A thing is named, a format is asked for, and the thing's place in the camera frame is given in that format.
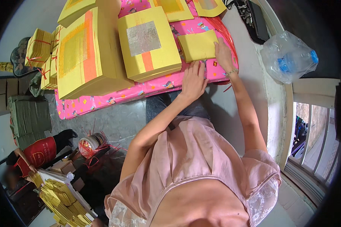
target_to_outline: bracelet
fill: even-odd
[[[226,76],[227,77],[229,77],[229,75],[231,74],[231,73],[234,73],[234,72],[239,72],[239,70],[238,69],[233,69],[233,70],[231,70],[231,71],[229,71],[228,73],[226,73]]]

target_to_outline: floral cushion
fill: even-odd
[[[24,75],[28,72],[36,71],[37,67],[25,66],[25,56],[27,54],[27,45],[30,37],[23,38],[20,40],[18,47],[16,47],[11,54],[11,61],[14,65],[14,74],[17,76]]]

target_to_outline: silver foil square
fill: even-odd
[[[154,21],[126,29],[131,56],[161,48]]]

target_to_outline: lace sleeve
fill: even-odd
[[[122,202],[117,201],[111,212],[109,227],[145,227],[146,220],[135,215]]]
[[[273,209],[278,198],[278,180],[271,178],[254,196],[247,199],[252,225],[257,226]]]

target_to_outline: orange stripe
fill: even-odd
[[[83,61],[83,69],[85,75],[85,83],[97,77],[95,63],[95,49],[93,47],[92,36],[92,11],[89,10],[85,14],[85,28],[87,28],[87,59]]]
[[[154,67],[153,67],[152,55],[150,54],[150,51],[142,53],[141,57],[143,58],[145,71],[148,72],[148,71],[153,70]]]

